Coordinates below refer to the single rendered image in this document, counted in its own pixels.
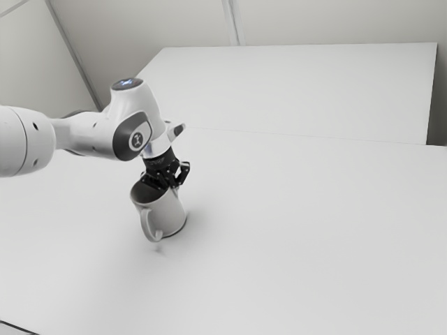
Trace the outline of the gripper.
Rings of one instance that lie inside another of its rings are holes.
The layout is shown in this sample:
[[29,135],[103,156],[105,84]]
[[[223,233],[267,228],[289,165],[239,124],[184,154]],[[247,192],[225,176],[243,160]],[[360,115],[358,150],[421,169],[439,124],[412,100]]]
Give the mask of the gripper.
[[190,162],[179,161],[172,147],[151,157],[144,152],[142,160],[146,171],[142,172],[140,181],[156,190],[180,187],[191,170]]

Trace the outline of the white mug with handle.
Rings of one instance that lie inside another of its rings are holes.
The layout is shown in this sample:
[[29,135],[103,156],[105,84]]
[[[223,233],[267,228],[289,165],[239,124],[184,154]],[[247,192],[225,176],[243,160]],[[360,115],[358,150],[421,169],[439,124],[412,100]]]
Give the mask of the white mug with handle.
[[137,181],[130,192],[145,237],[152,243],[177,234],[186,223],[186,212],[176,188],[156,189]]

